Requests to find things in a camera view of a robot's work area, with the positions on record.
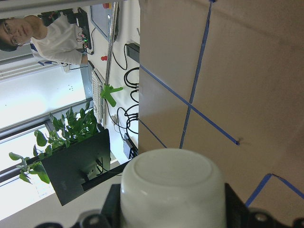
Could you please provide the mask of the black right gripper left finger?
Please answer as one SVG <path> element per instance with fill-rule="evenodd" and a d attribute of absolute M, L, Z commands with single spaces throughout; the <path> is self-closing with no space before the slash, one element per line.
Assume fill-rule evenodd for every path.
<path fill-rule="evenodd" d="M 113 184 L 100 212 L 85 214 L 71 228 L 121 228 L 120 191 L 121 185 Z"/>

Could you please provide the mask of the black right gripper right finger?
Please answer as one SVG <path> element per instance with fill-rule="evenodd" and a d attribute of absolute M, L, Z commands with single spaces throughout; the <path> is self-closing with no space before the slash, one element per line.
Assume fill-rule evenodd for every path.
<path fill-rule="evenodd" d="M 246 203 L 238 197 L 232 187 L 225 183 L 226 199 L 226 227 L 228 228 L 287 228 L 288 226 L 279 222 L 267 211 L 249 208 L 250 203 L 256 198 L 265 182 L 259 183 L 256 190 Z"/>

